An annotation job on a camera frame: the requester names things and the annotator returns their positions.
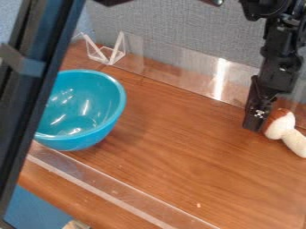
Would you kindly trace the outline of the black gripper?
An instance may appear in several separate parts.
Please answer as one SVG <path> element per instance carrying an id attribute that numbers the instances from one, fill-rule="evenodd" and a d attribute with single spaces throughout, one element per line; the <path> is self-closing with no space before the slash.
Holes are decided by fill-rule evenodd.
<path id="1" fill-rule="evenodd" d="M 297 53 L 265 57 L 259 74 L 251 78 L 243 117 L 245 129 L 261 131 L 271 112 L 275 95 L 293 92 L 302 66 L 304 57 Z"/>

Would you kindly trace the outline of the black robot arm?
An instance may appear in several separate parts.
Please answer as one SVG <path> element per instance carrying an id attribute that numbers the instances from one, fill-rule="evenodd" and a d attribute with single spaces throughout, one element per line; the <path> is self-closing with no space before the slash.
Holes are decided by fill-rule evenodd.
<path id="1" fill-rule="evenodd" d="M 278 94 L 295 87 L 304 66 L 300 49 L 306 47 L 306 0 L 241 0 L 249 21 L 266 20 L 263 62 L 251 77 L 243 127 L 261 131 Z"/>

